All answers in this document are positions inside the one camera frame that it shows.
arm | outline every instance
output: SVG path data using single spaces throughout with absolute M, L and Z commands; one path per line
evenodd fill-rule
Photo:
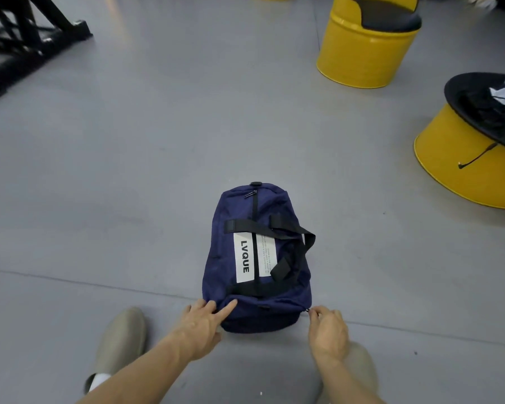
M 337 310 L 325 306 L 309 311 L 309 344 L 332 404 L 385 404 L 355 380 L 344 366 L 348 353 L 348 326 Z
M 124 367 L 77 404 L 158 404 L 190 361 L 198 360 L 221 341 L 217 326 L 234 310 L 230 302 L 220 312 L 214 301 L 188 306 L 172 332 L 152 350 Z

floor seam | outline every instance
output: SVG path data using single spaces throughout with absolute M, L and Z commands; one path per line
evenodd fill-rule
M 318 52 L 320 52 L 320 34 L 318 33 L 318 20 L 316 19 L 316 5 L 315 0 L 310 0 L 312 3 L 312 15 L 315 18 L 316 40 L 318 42 Z
M 49 281 L 71 283 L 71 284 L 75 284 L 75 285 L 88 285 L 88 286 L 95 286 L 97 288 L 123 290 L 123 291 L 136 292 L 136 293 L 145 293 L 147 295 L 166 296 L 166 297 L 173 297 L 173 298 L 185 299 L 185 300 L 196 300 L 196 298 L 191 298 L 189 296 L 173 295 L 171 293 L 160 293 L 160 292 L 153 292 L 153 291 L 148 291 L 148 290 L 139 290 L 139 289 L 133 289 L 133 288 L 123 288 L 121 286 L 112 286 L 112 285 L 103 285 L 103 284 L 99 284 L 99 283 L 74 281 L 72 279 L 54 278 L 54 277 L 46 276 L 46 275 L 26 274 L 26 273 L 23 273 L 23 272 L 7 271 L 7 270 L 1 270 L 1 269 L 0 269 L 0 274 L 18 275 L 18 276 L 23 276 L 23 277 L 27 277 L 27 278 L 47 279 Z M 353 320 L 346 320 L 346 323 L 351 324 L 351 325 L 378 327 L 380 329 L 397 330 L 397 331 L 400 331 L 400 332 L 407 332 L 407 333 L 416 333 L 416 334 L 422 334 L 424 336 L 434 336 L 434 337 L 441 337 L 441 338 L 444 338 L 444 339 L 454 339 L 454 340 L 461 340 L 461 341 L 470 341 L 470 342 L 473 342 L 473 343 L 483 343 L 483 344 L 488 344 L 488 345 L 492 345 L 492 346 L 505 347 L 505 343 L 500 342 L 500 341 L 482 340 L 482 339 L 475 339 L 475 338 L 463 337 L 463 336 L 450 336 L 448 334 L 425 332 L 425 331 L 414 330 L 414 329 L 404 329 L 402 327 L 394 327 L 394 326 L 386 326 L 386 325 L 375 325 L 375 324 L 371 324 L 371 323 L 355 322 Z

forearm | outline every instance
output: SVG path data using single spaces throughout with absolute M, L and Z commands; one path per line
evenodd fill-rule
M 167 337 L 77 404 L 159 404 L 188 363 L 179 341 Z
M 316 357 L 331 404 L 385 404 L 355 380 L 344 364 L 332 357 Z

black webbing strap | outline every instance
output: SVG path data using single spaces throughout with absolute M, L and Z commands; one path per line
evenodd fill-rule
M 253 233 L 265 235 L 266 237 L 276 238 L 278 240 L 294 240 L 294 237 L 279 234 L 252 220 L 226 220 L 224 222 L 224 233 Z
M 225 233 L 250 232 L 266 237 L 272 237 L 279 240 L 293 240 L 295 242 L 294 249 L 283 256 L 283 258 L 271 270 L 273 282 L 270 283 L 255 283 L 254 281 L 241 282 L 236 285 L 231 285 L 228 289 L 229 294 L 246 295 L 255 297 L 270 297 L 286 292 L 292 288 L 302 269 L 302 259 L 306 252 L 314 245 L 316 236 L 307 231 L 303 227 L 295 224 L 281 215 L 271 215 L 269 218 L 270 227 L 266 227 L 256 221 L 240 219 L 227 220 L 224 223 Z M 305 243 L 300 238 L 289 237 L 288 235 L 275 232 L 273 229 L 285 230 L 294 234 L 303 234 Z M 286 278 L 291 271 L 291 266 L 298 265 L 298 270 Z

exercise machine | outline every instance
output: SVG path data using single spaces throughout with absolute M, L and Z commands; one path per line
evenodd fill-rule
M 35 22 L 32 5 L 50 22 Z M 51 0 L 0 0 L 0 96 L 77 42 L 92 37 L 86 22 L 70 22 Z

